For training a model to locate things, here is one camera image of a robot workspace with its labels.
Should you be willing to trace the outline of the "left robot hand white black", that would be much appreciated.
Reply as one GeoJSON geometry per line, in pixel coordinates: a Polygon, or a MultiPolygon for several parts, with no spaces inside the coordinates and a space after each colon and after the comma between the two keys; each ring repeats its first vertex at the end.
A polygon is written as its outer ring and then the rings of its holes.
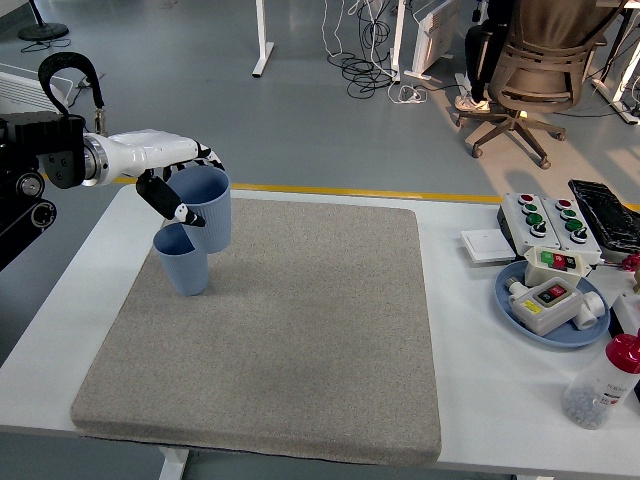
{"type": "Polygon", "coordinates": [[[98,183],[110,183],[120,176],[134,177],[138,195],[164,218],[189,226],[206,225],[206,220],[187,207],[155,171],[183,167],[190,161],[221,167],[211,148],[191,138],[151,129],[109,137],[92,134],[85,139],[97,142],[94,179],[98,183]]]}

